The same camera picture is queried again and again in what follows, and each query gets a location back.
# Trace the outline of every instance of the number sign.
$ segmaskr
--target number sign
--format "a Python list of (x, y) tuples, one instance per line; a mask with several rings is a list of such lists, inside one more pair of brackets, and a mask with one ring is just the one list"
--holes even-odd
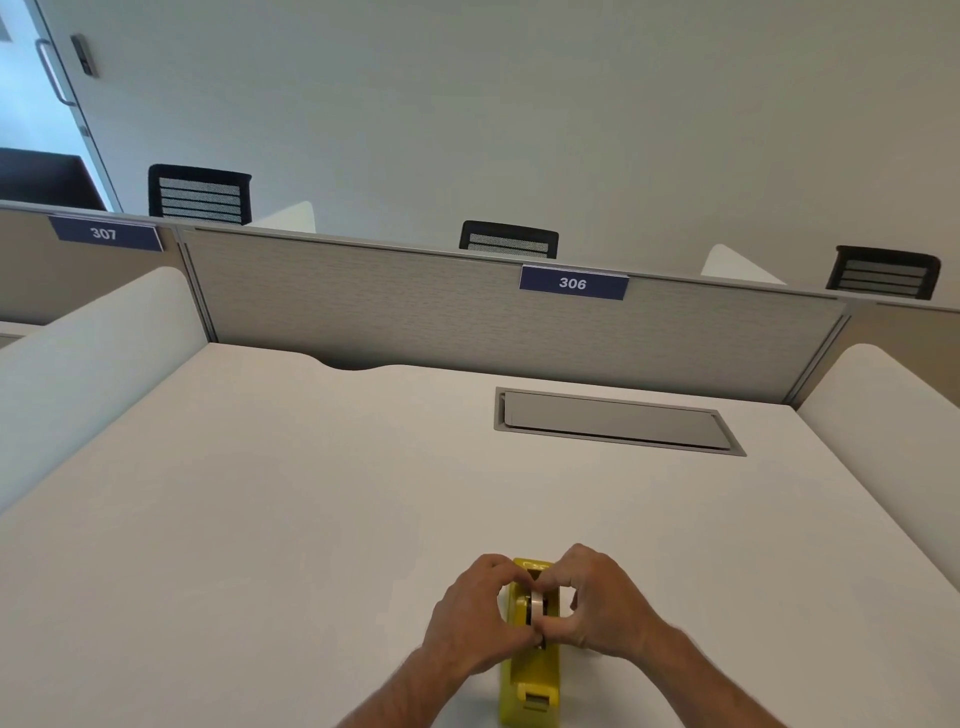
[(153, 225), (121, 223), (103, 218), (49, 215), (57, 237), (71, 243), (93, 243), (138, 251), (163, 253), (163, 244)]
[(588, 296), (594, 299), (623, 301), (628, 282), (629, 276), (567, 271), (539, 265), (525, 265), (520, 271), (520, 288), (523, 290)]

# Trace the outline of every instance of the desk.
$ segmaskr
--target desk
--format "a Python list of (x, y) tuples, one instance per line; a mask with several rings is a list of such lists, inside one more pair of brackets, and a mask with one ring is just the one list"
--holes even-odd
[[(496, 431), (497, 386), (715, 408), (747, 457)], [(331, 725), (475, 556), (575, 541), (793, 726), (960, 715), (960, 594), (788, 407), (211, 344), (0, 518), (3, 722)], [(562, 659), (564, 728), (679, 725)]]

